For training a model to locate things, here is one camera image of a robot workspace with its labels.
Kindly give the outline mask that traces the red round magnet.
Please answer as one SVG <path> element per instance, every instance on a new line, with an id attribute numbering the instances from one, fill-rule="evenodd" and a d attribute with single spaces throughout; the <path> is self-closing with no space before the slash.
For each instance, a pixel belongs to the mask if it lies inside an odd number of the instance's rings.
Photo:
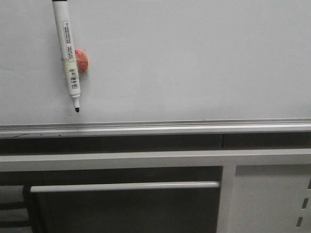
<path id="1" fill-rule="evenodd" d="M 88 57 L 85 52 L 81 50 L 75 50 L 76 63 L 78 71 L 85 73 L 88 70 Z"/>

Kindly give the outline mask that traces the white whiteboard marker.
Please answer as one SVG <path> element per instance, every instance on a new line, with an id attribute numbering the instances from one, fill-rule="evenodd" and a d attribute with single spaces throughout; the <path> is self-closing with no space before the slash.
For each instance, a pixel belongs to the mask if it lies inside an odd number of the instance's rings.
<path id="1" fill-rule="evenodd" d="M 80 81 L 66 0 L 53 0 L 52 7 L 63 62 L 63 73 L 75 112 L 80 112 Z"/>

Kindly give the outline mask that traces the large whiteboard with aluminium frame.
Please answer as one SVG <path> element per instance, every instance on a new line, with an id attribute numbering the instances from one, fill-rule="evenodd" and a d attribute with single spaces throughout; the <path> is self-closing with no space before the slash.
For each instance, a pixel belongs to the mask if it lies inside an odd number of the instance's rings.
<path id="1" fill-rule="evenodd" d="M 70 0 L 76 112 L 52 2 L 0 3 L 3 139 L 308 132 L 308 0 Z"/>

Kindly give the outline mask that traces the dark chair with white rail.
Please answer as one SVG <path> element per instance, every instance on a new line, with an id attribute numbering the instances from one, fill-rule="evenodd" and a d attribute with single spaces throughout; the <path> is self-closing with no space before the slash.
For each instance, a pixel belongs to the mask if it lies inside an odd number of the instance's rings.
<path id="1" fill-rule="evenodd" d="M 214 233 L 219 181 L 36 185 L 26 188 L 43 233 Z"/>

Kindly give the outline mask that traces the white metal desk frame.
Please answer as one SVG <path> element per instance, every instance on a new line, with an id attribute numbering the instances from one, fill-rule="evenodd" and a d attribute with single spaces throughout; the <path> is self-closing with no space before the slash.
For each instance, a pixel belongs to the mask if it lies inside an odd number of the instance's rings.
<path id="1" fill-rule="evenodd" d="M 310 232 L 310 149 L 5 155 L 0 158 L 2 172 L 182 166 L 223 167 L 218 232 Z"/>

